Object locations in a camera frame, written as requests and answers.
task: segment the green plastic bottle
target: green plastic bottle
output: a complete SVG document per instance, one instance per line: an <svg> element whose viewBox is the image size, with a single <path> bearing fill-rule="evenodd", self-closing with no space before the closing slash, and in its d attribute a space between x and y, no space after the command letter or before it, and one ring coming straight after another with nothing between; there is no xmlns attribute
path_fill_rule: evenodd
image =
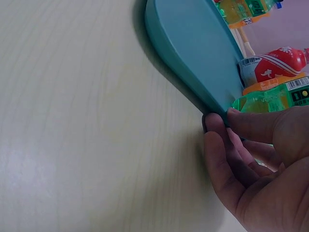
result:
<svg viewBox="0 0 309 232"><path fill-rule="evenodd" d="M236 100L233 108L244 113L267 113L297 105L309 105L309 76L270 90L249 93Z"/></svg>

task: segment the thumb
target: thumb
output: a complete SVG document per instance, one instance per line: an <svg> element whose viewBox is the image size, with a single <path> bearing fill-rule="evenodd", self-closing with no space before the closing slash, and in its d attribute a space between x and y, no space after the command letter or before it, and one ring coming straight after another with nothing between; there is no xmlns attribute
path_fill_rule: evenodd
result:
<svg viewBox="0 0 309 232"><path fill-rule="evenodd" d="M240 137L271 144L277 123L280 121L281 112L251 114L241 113L230 108L227 112L227 119L231 129Z"/></svg>

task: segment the fingernail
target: fingernail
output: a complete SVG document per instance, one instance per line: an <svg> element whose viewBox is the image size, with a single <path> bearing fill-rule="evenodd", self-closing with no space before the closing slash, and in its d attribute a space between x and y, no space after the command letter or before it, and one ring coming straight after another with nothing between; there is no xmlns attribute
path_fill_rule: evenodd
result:
<svg viewBox="0 0 309 232"><path fill-rule="evenodd" d="M205 123L205 118L206 118L206 115L203 115L203 117L202 117L202 125L203 125L204 134L207 133L207 127L206 127L206 123Z"/></svg>
<svg viewBox="0 0 309 232"><path fill-rule="evenodd" d="M233 114L239 114L239 113L240 113L239 110L234 109L234 108L229 108L229 109L228 109L228 112L229 112L229 113L233 113Z"/></svg>

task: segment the finger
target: finger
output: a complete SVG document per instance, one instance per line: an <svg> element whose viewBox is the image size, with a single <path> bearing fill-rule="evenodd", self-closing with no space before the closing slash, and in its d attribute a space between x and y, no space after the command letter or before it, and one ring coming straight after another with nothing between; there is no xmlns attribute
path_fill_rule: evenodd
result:
<svg viewBox="0 0 309 232"><path fill-rule="evenodd" d="M242 138L272 144L276 123L282 111L265 114L240 113L229 109L227 118L232 130Z"/></svg>
<svg viewBox="0 0 309 232"><path fill-rule="evenodd" d="M226 160L230 165L234 176L244 187L247 188L251 186L255 181L257 181L259 176L243 162L239 152L229 138L221 117L217 114L209 114L205 121L208 131L216 132L223 140L226 151Z"/></svg>
<svg viewBox="0 0 309 232"><path fill-rule="evenodd" d="M239 136L236 135L232 131L232 129L227 128L226 130L227 130L227 133L228 133L232 143L234 144L234 146L238 150L238 152L239 152L240 156L242 157L242 160L244 161L245 164L247 164L260 177L273 174L273 171L271 171L269 168L264 167L264 166L258 164L258 162L256 162L256 160L253 158L253 156L250 154L250 152L246 148L244 148Z"/></svg>
<svg viewBox="0 0 309 232"><path fill-rule="evenodd" d="M236 215L237 205L246 188L236 179L226 160L224 143L215 132L205 134L205 161L218 198Z"/></svg>
<svg viewBox="0 0 309 232"><path fill-rule="evenodd" d="M282 163L281 157L276 153L274 147L264 144L245 140L243 146L258 160L266 164L272 170L277 171Z"/></svg>

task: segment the pink wall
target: pink wall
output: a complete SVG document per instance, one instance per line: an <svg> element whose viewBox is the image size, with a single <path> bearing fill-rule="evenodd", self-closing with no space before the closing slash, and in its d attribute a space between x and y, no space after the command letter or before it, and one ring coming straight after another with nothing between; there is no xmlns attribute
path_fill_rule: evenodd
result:
<svg viewBox="0 0 309 232"><path fill-rule="evenodd" d="M282 5L283 8L272 11L270 17L244 27L257 54L282 46L309 47L309 0L284 0Z"/></svg>

